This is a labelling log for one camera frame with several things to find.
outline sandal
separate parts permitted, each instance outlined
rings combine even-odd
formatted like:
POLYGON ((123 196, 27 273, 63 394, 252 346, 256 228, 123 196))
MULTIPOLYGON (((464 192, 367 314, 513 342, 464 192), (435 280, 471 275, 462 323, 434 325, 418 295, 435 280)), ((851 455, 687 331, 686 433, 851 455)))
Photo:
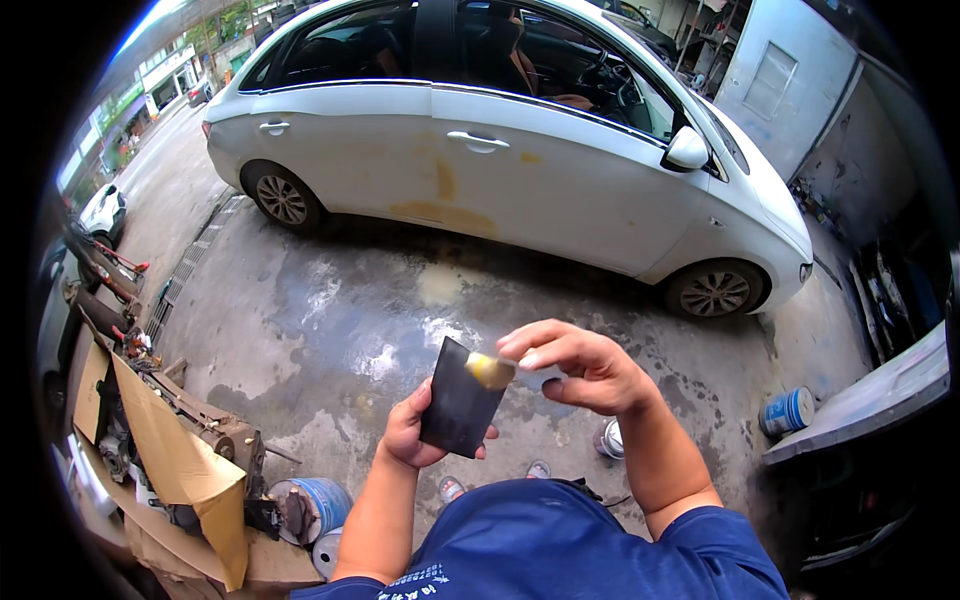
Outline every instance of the sandal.
POLYGON ((533 476, 537 479, 549 479, 550 466, 544 461, 537 459, 533 463, 530 463, 530 467, 527 468, 527 476, 533 476))
POLYGON ((451 475, 447 475, 440 480, 440 485, 437 487, 437 490, 440 492, 440 499, 444 502, 444 504, 453 502, 453 496, 457 495, 457 492, 467 491, 464 486, 457 481, 457 478, 451 475), (446 484, 448 483, 452 483, 453 485, 444 490, 444 487, 446 487, 446 484))

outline paint can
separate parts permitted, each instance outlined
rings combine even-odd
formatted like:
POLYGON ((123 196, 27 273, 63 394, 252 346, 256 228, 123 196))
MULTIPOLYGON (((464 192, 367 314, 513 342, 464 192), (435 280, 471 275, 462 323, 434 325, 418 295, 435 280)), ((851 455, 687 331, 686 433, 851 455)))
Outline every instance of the paint can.
POLYGON ((770 399, 760 409, 760 429, 771 438, 803 429, 813 422, 815 410, 810 390, 797 388, 770 399))
POLYGON ((619 421, 604 421, 593 434, 593 447, 603 456, 623 460, 623 437, 620 435, 619 421))
MULTIPOLYGON (((314 516, 314 521, 306 531, 305 543, 310 543, 338 527, 343 527, 344 522, 347 521, 347 514, 353 507, 353 499, 347 489, 340 482, 324 477, 297 477, 278 481, 270 488, 270 497, 279 506, 294 491, 305 497, 307 506, 314 516)), ((281 538, 300 545, 297 536, 287 529, 285 523, 280 524, 279 533, 281 538)))
POLYGON ((337 551, 340 550, 340 534, 343 531, 343 527, 337 527, 313 544, 313 565, 327 581, 333 577, 333 569, 337 568, 337 551))

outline black sanding block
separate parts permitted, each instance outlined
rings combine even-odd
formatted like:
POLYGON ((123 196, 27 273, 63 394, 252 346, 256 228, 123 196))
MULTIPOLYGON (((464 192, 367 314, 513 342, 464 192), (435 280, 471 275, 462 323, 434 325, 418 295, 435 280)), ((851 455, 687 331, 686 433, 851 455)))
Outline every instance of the black sanding block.
POLYGON ((499 389, 481 384, 473 374, 476 370, 468 368, 470 355, 469 349, 444 338, 433 371, 430 406, 421 419, 420 439, 454 454, 475 458, 507 388, 506 383, 499 389))

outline drain grate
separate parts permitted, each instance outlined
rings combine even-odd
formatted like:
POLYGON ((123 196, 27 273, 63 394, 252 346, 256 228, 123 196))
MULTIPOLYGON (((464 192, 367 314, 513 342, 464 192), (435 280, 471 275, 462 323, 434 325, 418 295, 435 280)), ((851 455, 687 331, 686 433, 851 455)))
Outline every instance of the drain grate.
POLYGON ((150 320, 147 322, 147 326, 144 327, 144 332, 150 336, 150 339, 154 343, 154 348, 156 348, 156 342, 160 339, 160 334, 163 333, 163 327, 167 324, 167 320, 170 319, 170 314, 177 304, 177 298, 180 297, 180 292, 183 291, 186 280, 190 278, 194 269, 200 264, 200 259, 204 257, 204 253, 213 243, 213 240, 217 239, 217 235, 220 234, 221 229, 227 224, 229 218, 233 216, 233 213, 240 208, 243 201, 247 198, 243 194, 237 194, 232 189, 229 189, 227 194, 231 194, 231 196, 229 200, 224 203, 224 207, 213 215, 213 218, 210 219, 206 228, 193 244, 190 245, 190 248, 183 253, 183 259, 180 260, 180 264, 174 269, 173 276, 170 277, 170 282, 163 292, 163 297, 156 303, 153 312, 150 314, 150 320))

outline white car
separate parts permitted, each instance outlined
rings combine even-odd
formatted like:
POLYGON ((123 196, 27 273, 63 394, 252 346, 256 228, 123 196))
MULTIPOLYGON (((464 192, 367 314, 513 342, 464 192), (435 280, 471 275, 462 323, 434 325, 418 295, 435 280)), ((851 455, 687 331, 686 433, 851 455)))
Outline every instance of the white car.
POLYGON ((293 231, 372 215, 662 284, 681 313, 781 304, 813 262, 793 198, 623 19, 586 0, 330 0, 209 103, 207 151, 293 231))
POLYGON ((80 222, 86 230, 111 250, 120 242, 126 220, 127 198, 113 183, 97 190, 80 211, 80 222))

